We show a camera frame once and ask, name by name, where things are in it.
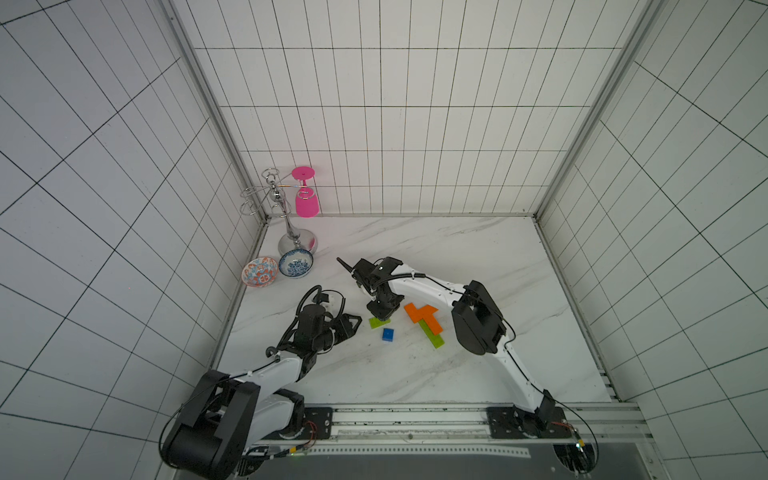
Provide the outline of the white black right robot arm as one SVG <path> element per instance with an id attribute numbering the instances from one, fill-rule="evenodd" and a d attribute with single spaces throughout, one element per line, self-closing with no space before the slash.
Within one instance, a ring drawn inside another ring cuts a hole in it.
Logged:
<path id="1" fill-rule="evenodd" d="M 487 409 L 494 438 L 567 438 L 577 434 L 563 412 L 564 405 L 532 382 L 512 348 L 516 333 L 482 283 L 438 280 L 393 257 L 376 262 L 362 258 L 353 266 L 343 259 L 338 262 L 370 296 L 367 309 L 380 320 L 391 317 L 408 298 L 450 310 L 458 343 L 474 355 L 489 356 L 511 387 L 510 404 Z"/>

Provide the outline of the orange lego plate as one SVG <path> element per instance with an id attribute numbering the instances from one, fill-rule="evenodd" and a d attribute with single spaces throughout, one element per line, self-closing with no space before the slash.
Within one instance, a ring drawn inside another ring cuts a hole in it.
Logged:
<path id="1" fill-rule="evenodd" d="M 427 335 L 438 337 L 443 332 L 443 328 L 434 318 L 422 319 L 420 323 Z"/>
<path id="2" fill-rule="evenodd" d="M 409 303 L 404 307 L 404 309 L 408 317 L 414 323 L 418 323 L 420 321 L 424 321 L 427 324 L 436 322 L 435 313 L 438 311 L 438 309 L 431 305 L 425 305 L 423 307 L 417 308 L 413 303 Z"/>

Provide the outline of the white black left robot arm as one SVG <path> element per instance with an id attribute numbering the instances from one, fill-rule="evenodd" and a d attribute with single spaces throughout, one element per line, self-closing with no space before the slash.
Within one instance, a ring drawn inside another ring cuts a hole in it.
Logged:
<path id="1" fill-rule="evenodd" d="M 204 479 L 227 479 L 246 456 L 250 443 L 273 433 L 298 436 L 316 424 L 304 417 L 304 398 L 286 385 L 304 378 L 317 358 L 352 338 L 362 317 L 326 309 L 330 290 L 310 288 L 276 345 L 267 349 L 268 363 L 231 375 L 204 373 L 191 396 L 172 415 L 158 438 L 158 453 L 166 466 Z"/>

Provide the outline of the blue floral ceramic bowl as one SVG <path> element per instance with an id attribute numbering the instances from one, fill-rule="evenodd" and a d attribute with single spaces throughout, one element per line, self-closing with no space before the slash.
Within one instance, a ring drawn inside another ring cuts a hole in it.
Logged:
<path id="1" fill-rule="evenodd" d="M 285 253 L 278 262 L 280 273 L 289 278 L 300 278 L 309 273 L 314 264 L 313 254 L 297 248 Z"/>

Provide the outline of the pink plastic wine glass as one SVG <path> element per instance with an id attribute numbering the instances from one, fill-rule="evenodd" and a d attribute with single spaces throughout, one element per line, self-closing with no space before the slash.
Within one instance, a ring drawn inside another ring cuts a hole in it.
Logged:
<path id="1" fill-rule="evenodd" d="M 300 182 L 295 196 L 296 213 L 301 218 L 313 218 L 320 212 L 320 204 L 317 193 L 308 185 L 308 181 L 315 177 L 315 170 L 309 166 L 296 167 L 292 176 Z"/>

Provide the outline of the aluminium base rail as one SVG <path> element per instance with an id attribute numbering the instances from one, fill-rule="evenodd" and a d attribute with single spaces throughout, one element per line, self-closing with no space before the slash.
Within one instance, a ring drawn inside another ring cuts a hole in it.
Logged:
<path id="1" fill-rule="evenodd" d="M 611 444 L 649 443 L 650 429 L 632 403 L 575 403 L 560 408 L 536 433 L 509 405 L 340 404 L 308 405 L 309 423 L 294 438 L 271 434 L 247 441 L 249 456 L 495 455 L 526 458 L 531 445 L 578 440 L 604 453 Z"/>

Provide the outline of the green lego plate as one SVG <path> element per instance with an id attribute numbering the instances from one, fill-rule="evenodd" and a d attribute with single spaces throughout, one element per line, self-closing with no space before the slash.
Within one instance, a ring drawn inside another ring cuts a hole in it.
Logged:
<path id="1" fill-rule="evenodd" d="M 374 329 L 378 329 L 378 328 L 381 328 L 381 327 L 383 327 L 384 325 L 387 325 L 387 324 L 389 324 L 389 323 L 391 322 L 391 320 L 390 320 L 390 319 L 381 320 L 381 319 L 379 319 L 379 318 L 376 318 L 376 317 L 372 317 L 372 318 L 370 318 L 370 319 L 368 320 L 368 322 L 369 322 L 369 326 L 370 326 L 370 328 L 371 328 L 372 330 L 374 330 Z"/>
<path id="2" fill-rule="evenodd" d="M 421 327 L 427 339 L 435 349 L 439 349 L 445 344 L 442 336 L 440 334 L 433 333 L 425 321 L 423 320 L 419 321 L 418 325 Z"/>

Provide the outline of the orange patterned ceramic bowl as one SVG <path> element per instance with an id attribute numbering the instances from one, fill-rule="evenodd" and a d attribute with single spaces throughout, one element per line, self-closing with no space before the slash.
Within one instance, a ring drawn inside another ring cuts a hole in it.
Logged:
<path id="1" fill-rule="evenodd" d="M 241 281 L 251 288 L 262 288 L 272 284 L 278 276 L 278 262 L 268 256 L 257 257 L 248 262 L 241 271 Z"/>

